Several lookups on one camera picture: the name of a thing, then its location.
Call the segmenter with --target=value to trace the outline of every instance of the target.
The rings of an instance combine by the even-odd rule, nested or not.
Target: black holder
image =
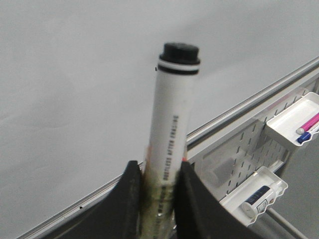
[[[137,162],[130,161],[102,202],[42,239],[137,239],[141,181]],[[174,209],[179,239],[262,239],[219,204],[188,162],[181,166]]]

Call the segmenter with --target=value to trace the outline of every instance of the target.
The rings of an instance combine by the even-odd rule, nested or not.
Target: pegboard panel
[[[299,88],[254,117],[253,123],[202,157],[202,182],[217,200],[223,199],[261,166],[270,169],[288,160],[289,152],[263,133],[268,120],[312,91],[315,82]]]

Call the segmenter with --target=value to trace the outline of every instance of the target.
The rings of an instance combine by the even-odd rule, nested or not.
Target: marker tray
[[[319,95],[309,92],[280,114],[267,121],[265,134],[293,153],[298,149],[305,148],[311,140],[316,139],[318,136],[318,132],[316,132],[311,135],[309,140],[300,144],[297,142],[297,138],[300,135],[296,133],[300,126],[318,112]]]
[[[274,201],[270,203],[266,209],[274,204],[276,200],[281,197],[285,190],[288,188],[288,184],[279,178],[276,174],[270,171],[267,167],[262,166],[256,172],[254,172],[248,179],[246,179],[241,185],[239,185],[234,191],[228,194],[225,198],[220,201],[220,204],[230,212],[237,220],[243,225],[249,226],[253,224],[257,218],[264,212],[259,213],[256,217],[248,217],[241,209],[241,204],[245,202],[252,194],[254,194],[262,186],[269,186],[272,183],[278,183],[281,189]]]

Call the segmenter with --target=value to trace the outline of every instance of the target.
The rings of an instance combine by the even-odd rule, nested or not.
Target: black marker cap
[[[199,49],[197,46],[179,43],[169,42],[164,45],[164,53],[159,56],[163,61],[182,65],[198,65],[200,60],[198,59]]]

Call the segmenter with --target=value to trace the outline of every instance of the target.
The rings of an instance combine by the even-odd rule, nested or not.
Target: pink marker
[[[319,113],[312,117],[309,121],[303,124],[300,128],[296,130],[297,134],[303,134],[308,131],[312,126],[319,122]]]

